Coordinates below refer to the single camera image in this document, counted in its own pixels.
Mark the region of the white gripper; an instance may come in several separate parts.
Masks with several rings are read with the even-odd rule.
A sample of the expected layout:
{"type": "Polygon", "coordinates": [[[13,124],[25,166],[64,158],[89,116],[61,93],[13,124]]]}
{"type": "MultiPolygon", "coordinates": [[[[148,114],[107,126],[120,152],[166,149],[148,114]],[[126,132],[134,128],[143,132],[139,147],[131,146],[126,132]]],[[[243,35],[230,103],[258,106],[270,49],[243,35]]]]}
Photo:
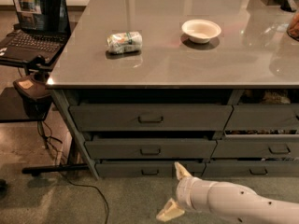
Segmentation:
{"type": "Polygon", "coordinates": [[[193,177],[178,161],[175,162],[175,169],[177,180],[180,180],[176,190],[178,203],[174,199],[167,201],[164,208],[156,216],[162,222],[181,217],[185,214],[184,210],[209,210],[208,193],[215,182],[193,177]]]}

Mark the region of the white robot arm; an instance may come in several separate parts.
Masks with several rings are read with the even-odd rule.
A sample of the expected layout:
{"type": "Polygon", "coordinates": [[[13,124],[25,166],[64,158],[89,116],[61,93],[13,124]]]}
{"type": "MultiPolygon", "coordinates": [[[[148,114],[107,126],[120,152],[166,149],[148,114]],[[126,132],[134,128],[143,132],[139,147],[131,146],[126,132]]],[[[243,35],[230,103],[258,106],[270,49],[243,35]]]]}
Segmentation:
{"type": "Polygon", "coordinates": [[[189,212],[205,212],[234,224],[299,224],[299,204],[268,199],[231,182],[203,180],[175,163],[176,199],[169,199],[156,218],[166,222],[189,212]]]}

